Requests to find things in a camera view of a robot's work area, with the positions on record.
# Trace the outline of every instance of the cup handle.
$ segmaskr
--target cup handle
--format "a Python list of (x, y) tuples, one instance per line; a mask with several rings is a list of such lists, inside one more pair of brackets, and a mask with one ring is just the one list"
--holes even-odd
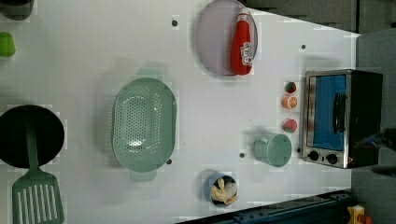
[(265, 138), (265, 137), (263, 137), (263, 138), (261, 139), (261, 141), (264, 142), (265, 144), (267, 144), (267, 143), (269, 142), (269, 140), (268, 140), (267, 138)]

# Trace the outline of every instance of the gray floor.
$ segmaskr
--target gray floor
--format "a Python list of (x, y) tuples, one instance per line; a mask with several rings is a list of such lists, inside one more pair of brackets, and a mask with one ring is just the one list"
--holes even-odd
[[(381, 128), (396, 127), (396, 29), (358, 38), (359, 69), (384, 75)], [(396, 166), (396, 152), (380, 149), (379, 166)], [(372, 167), (352, 171), (352, 193), (374, 223), (396, 223), (396, 178), (377, 175)]]
[(359, 34), (389, 29), (396, 22), (396, 0), (239, 1), (247, 7)]

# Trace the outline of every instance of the red ketchup bottle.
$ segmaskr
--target red ketchup bottle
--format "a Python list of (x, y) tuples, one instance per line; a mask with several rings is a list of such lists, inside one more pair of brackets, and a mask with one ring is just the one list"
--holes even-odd
[(253, 65), (253, 46), (250, 40), (250, 14), (246, 8), (239, 11), (233, 45), (231, 48), (231, 69), (237, 75), (247, 75)]

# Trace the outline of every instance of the black frying pan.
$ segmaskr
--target black frying pan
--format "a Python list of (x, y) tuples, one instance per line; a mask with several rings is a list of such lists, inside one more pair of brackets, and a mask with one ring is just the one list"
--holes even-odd
[(12, 166), (29, 168), (25, 124), (35, 120), (38, 165), (53, 160), (64, 145), (64, 126), (58, 117), (38, 105), (21, 105), (0, 117), (0, 159)]

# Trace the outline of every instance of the green object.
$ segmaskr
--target green object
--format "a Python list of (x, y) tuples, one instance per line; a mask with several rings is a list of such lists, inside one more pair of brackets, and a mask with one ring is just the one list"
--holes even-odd
[(297, 90), (297, 87), (294, 82), (289, 82), (285, 87), (285, 91), (288, 93), (294, 93), (296, 90)]
[(275, 167), (288, 163), (291, 156), (291, 141), (285, 134), (269, 133), (254, 144), (256, 159)]
[(35, 122), (26, 120), (26, 142), (30, 168), (12, 186), (13, 223), (64, 222), (58, 180), (38, 167)]
[(114, 111), (113, 149), (133, 181), (150, 181), (175, 147), (177, 102), (160, 80), (139, 78), (125, 86)]
[(12, 35), (7, 32), (0, 33), (0, 56), (11, 57), (15, 54), (15, 44)]

